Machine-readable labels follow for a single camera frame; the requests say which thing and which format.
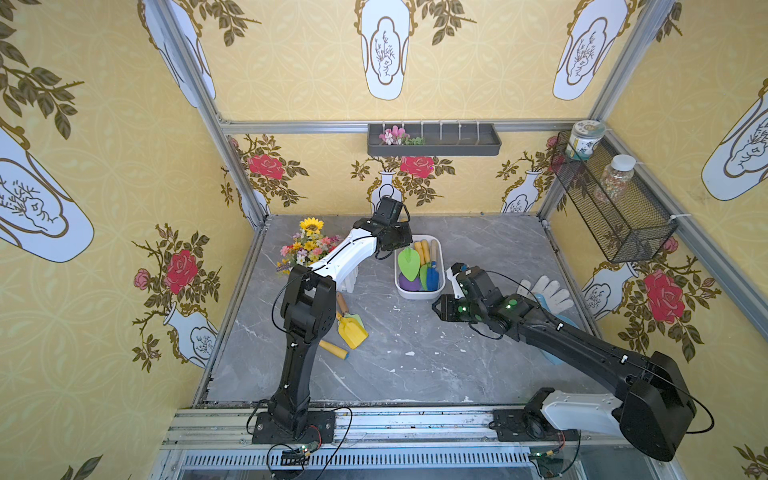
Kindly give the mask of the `green shovel pile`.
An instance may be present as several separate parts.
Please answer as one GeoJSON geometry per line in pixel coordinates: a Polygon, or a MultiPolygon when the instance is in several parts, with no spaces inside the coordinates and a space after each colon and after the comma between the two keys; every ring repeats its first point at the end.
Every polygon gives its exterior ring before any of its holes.
{"type": "Polygon", "coordinates": [[[419,276],[420,259],[418,253],[412,247],[406,247],[397,256],[397,264],[400,272],[409,280],[419,276]]]}

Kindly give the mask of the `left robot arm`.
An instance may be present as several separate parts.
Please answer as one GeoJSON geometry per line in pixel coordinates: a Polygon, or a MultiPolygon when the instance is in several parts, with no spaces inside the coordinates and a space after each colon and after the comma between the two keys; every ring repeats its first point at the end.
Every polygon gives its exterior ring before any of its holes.
{"type": "Polygon", "coordinates": [[[280,330],[286,336],[282,373],[266,409],[252,416],[254,444],[297,443],[314,434],[323,443],[332,441],[336,412],[310,408],[310,383],[317,350],[336,320],[337,285],[364,260],[411,243],[409,220],[400,218],[407,211],[401,201],[386,197],[371,217],[356,221],[326,257],[310,266],[291,268],[278,295],[280,330]]]}

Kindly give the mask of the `purple shovel pink handle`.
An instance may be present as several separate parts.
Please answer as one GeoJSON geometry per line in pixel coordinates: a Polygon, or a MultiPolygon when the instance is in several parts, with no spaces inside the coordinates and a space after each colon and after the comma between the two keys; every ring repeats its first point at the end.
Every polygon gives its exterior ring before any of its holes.
{"type": "Polygon", "coordinates": [[[422,284],[419,277],[409,280],[403,273],[400,273],[398,276],[398,286],[401,290],[406,292],[420,292],[422,290],[422,284]]]}

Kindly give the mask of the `blue metal shovel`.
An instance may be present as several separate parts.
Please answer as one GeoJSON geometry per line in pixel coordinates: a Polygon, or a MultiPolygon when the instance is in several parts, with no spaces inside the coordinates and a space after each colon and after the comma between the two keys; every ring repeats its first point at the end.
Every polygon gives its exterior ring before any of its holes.
{"type": "Polygon", "coordinates": [[[439,272],[437,269],[438,244],[436,240],[429,243],[430,264],[427,267],[426,286],[429,291],[437,291],[439,287],[439,272]]]}

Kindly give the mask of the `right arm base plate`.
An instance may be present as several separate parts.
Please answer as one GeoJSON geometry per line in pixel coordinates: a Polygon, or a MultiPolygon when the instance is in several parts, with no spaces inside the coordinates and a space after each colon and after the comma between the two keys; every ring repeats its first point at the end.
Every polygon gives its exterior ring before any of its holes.
{"type": "Polygon", "coordinates": [[[578,430],[558,430],[542,415],[524,409],[496,409],[488,427],[500,442],[574,442],[578,430]]]}

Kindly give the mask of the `yellow handle tool front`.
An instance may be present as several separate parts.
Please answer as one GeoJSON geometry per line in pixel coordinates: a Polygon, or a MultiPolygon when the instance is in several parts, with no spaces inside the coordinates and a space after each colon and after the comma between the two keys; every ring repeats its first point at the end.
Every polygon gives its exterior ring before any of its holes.
{"type": "Polygon", "coordinates": [[[321,340],[319,342],[319,346],[341,360],[345,360],[348,356],[348,351],[346,349],[339,347],[335,344],[332,344],[328,341],[321,340]]]}

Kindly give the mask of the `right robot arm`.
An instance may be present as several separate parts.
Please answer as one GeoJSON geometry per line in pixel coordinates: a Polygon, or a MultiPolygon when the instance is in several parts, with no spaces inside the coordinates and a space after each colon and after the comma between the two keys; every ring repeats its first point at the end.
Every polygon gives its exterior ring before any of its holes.
{"type": "Polygon", "coordinates": [[[509,337],[539,348],[605,388],[603,394],[540,390],[526,406],[533,429],[618,436],[655,460],[674,459],[697,407],[671,357],[644,356],[592,336],[533,299],[503,294],[489,272],[477,266],[456,263],[445,276],[453,291],[432,305],[441,320],[486,325],[490,339],[509,337]]]}

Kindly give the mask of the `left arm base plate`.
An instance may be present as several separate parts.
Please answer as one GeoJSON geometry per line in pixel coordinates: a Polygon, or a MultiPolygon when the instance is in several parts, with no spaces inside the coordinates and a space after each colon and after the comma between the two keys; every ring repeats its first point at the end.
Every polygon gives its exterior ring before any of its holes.
{"type": "Polygon", "coordinates": [[[253,444],[273,445],[316,442],[330,444],[334,439],[336,413],[331,410],[310,410],[303,417],[288,416],[280,419],[276,414],[260,412],[250,430],[253,444]]]}

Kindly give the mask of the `yellow shovel pile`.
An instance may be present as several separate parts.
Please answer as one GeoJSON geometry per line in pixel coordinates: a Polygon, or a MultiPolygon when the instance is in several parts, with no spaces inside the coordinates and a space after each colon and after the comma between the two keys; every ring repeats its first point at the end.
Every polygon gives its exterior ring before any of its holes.
{"type": "Polygon", "coordinates": [[[369,334],[357,316],[336,313],[338,333],[350,349],[357,349],[369,334]]]}

